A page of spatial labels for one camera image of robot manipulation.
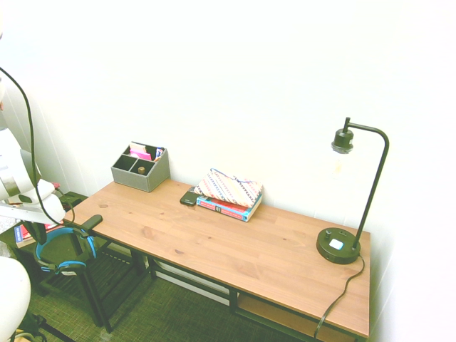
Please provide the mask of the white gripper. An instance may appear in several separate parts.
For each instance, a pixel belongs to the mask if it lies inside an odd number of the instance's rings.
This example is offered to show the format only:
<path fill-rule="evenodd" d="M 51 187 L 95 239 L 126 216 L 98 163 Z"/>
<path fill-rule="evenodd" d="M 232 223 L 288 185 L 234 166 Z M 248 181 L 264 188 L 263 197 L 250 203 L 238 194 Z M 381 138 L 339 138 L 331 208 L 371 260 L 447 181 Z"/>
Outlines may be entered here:
<path fill-rule="evenodd" d="M 53 183 L 39 180 L 38 189 L 32 187 L 25 193 L 9 196 L 1 185 L 1 216 L 28 221 L 27 231 L 44 245 L 47 241 L 45 224 L 60 223 L 66 214 L 54 190 Z"/>

